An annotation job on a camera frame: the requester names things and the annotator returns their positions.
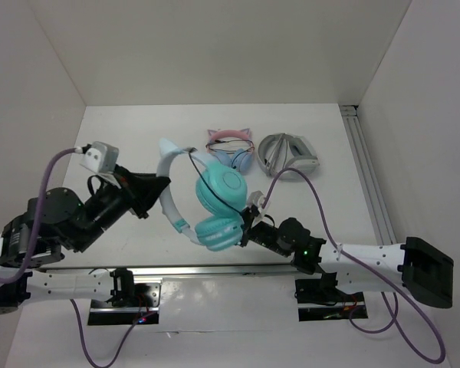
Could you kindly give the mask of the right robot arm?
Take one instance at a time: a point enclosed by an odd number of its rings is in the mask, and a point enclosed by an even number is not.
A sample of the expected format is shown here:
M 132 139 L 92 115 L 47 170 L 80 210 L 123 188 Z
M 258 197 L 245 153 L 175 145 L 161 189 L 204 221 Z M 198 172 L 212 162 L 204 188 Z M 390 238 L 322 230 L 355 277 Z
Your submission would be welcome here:
M 241 215 L 243 245 L 254 242 L 290 258 L 301 273 L 320 274 L 319 291 L 329 301 L 342 294 L 396 292 L 429 307 L 453 305 L 454 261 L 421 238 L 394 245 L 335 245 L 312 236 L 295 218 L 279 226 L 260 222 L 255 206 Z

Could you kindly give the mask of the teal white cat-ear headphones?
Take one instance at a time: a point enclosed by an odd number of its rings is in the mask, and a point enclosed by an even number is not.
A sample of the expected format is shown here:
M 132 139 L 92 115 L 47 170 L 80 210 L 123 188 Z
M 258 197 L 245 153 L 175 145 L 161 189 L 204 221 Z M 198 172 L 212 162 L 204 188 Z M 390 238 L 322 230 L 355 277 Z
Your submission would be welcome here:
M 244 177 L 208 153 L 199 152 L 193 147 L 179 147 L 165 138 L 159 140 L 159 152 L 157 176 L 169 177 L 173 160 L 179 155 L 186 154 L 191 163 L 204 166 L 204 170 L 198 172 L 195 195 L 212 216 L 191 228 L 176 208 L 171 190 L 167 187 L 159 197 L 159 202 L 173 228 L 192 243 L 210 251 L 223 251 L 238 245 L 242 238 L 241 212 L 245 208 L 248 194 Z

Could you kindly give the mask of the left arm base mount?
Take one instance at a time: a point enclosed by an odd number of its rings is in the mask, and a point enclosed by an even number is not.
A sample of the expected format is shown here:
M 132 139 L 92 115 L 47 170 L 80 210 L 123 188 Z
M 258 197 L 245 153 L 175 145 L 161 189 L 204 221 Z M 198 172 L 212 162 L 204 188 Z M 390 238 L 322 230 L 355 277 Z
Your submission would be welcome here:
M 114 276 L 115 291 L 127 287 L 127 294 L 112 296 L 108 301 L 90 302 L 88 326 L 150 325 L 159 323 L 162 281 L 159 278 L 136 279 L 128 268 L 95 268 L 88 272 L 99 276 L 107 272 Z

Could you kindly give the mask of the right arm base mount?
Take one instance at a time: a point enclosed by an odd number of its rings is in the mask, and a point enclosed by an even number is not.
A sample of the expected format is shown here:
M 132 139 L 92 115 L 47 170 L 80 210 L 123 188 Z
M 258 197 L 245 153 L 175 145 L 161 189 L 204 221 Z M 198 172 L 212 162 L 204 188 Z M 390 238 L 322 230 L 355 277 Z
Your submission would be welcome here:
M 363 293 L 346 294 L 337 289 L 335 274 L 297 278 L 294 297 L 300 322 L 368 318 Z

